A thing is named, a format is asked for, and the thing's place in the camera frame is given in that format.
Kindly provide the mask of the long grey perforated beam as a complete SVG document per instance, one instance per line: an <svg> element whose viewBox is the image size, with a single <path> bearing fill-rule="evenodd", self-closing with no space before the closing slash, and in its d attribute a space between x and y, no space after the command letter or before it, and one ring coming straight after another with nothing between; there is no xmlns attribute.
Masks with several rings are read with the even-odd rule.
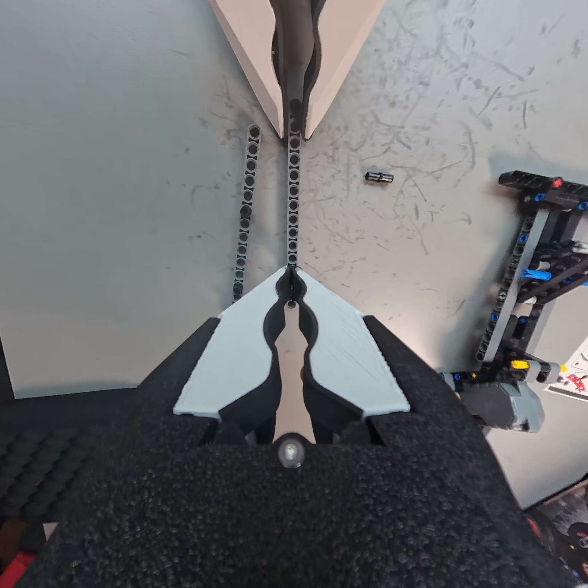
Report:
<svg viewBox="0 0 588 588"><path fill-rule="evenodd" d="M286 260L289 266L298 264L299 242L299 197L300 197L300 149L302 137L302 103L292 99L288 105L287 139L287 220Z"/></svg>

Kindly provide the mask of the long grey beam with pins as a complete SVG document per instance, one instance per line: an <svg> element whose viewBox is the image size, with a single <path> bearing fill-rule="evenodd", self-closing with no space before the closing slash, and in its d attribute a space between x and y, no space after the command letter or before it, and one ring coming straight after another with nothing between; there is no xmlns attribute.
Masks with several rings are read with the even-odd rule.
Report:
<svg viewBox="0 0 588 588"><path fill-rule="evenodd" d="M246 149L245 149L245 165L244 176L242 182L242 194L240 208L243 204L250 204L253 210L254 192L256 184L256 173L259 163L259 152L261 146L261 130L260 127L252 124L247 129L246 135ZM243 281L245 288L245 275L247 265L247 250L249 247L249 237L251 233L251 219L240 220L239 208L239 225L238 225L238 244L235 262L235 271L233 283L235 280Z"/></svg>

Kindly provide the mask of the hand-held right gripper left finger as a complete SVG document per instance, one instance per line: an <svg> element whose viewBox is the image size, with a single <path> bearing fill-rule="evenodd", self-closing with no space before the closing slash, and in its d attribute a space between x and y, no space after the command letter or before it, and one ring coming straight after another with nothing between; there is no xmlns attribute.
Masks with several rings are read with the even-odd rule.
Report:
<svg viewBox="0 0 588 588"><path fill-rule="evenodd" d="M276 340L289 299L290 267L285 267L217 317L174 415L235 424L245 436L253 433L258 444L273 442L282 394Z"/></svg>

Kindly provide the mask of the white sticker sheet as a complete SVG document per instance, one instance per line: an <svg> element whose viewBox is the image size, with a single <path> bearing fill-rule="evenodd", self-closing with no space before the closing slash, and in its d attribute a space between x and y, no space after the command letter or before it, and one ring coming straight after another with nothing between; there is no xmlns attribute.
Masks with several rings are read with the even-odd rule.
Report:
<svg viewBox="0 0 588 588"><path fill-rule="evenodd" d="M587 402L587 339L562 365L557 380L546 386L545 391Z"/></svg>

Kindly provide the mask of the toy truck set box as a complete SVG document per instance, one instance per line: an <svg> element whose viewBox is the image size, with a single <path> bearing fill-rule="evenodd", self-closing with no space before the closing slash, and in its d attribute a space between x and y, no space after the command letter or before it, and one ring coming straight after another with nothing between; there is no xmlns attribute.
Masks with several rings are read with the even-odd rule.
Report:
<svg viewBox="0 0 588 588"><path fill-rule="evenodd" d="M525 511L543 546L580 587L587 587L587 480Z"/></svg>

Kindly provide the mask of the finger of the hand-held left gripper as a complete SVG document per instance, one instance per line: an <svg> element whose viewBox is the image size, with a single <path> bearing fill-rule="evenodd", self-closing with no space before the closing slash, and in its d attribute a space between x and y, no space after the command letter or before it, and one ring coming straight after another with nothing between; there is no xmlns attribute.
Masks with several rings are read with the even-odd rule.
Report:
<svg viewBox="0 0 588 588"><path fill-rule="evenodd" d="M320 1L316 68L307 97L305 140L317 129L379 17L385 1Z"/></svg>
<svg viewBox="0 0 588 588"><path fill-rule="evenodd" d="M273 64L276 17L270 1L209 1L277 136L284 136L282 90Z"/></svg>

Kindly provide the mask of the toy truck chassis assembly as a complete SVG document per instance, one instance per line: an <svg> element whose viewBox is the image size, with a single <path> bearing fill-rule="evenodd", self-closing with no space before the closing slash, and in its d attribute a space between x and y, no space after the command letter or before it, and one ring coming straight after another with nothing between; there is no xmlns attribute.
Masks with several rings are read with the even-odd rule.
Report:
<svg viewBox="0 0 588 588"><path fill-rule="evenodd" d="M587 185L530 172L499 177L520 198L522 221L491 294L479 369L445 372L483 429L538 432L545 419L531 385L555 383L562 365L539 359L530 344L548 304L587 285L587 244L574 239L587 219Z"/></svg>

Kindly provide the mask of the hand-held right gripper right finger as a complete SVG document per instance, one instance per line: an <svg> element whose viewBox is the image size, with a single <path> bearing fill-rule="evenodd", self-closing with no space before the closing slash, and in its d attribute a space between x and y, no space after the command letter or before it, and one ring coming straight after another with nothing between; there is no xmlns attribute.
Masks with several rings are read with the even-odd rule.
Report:
<svg viewBox="0 0 588 588"><path fill-rule="evenodd" d="M334 443L350 424L410 412L364 313L299 268L294 300L307 343L303 399L318 445Z"/></svg>

